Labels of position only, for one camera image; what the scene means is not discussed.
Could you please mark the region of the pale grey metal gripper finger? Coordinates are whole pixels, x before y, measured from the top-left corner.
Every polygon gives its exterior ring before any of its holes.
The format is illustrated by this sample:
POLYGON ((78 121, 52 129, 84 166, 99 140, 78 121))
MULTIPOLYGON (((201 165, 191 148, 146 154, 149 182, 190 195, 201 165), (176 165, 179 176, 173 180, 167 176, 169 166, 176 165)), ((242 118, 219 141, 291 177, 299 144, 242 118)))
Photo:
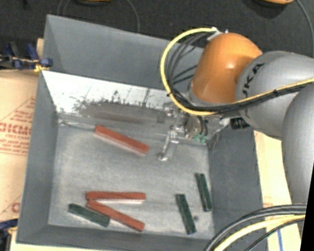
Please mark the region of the pale grey metal gripper finger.
POLYGON ((178 135, 174 132, 168 132, 168 134, 166 135, 162 152, 160 152, 158 155, 158 159, 161 162, 171 160, 173 154, 176 151, 176 148, 178 147, 178 144, 179 144, 178 135))

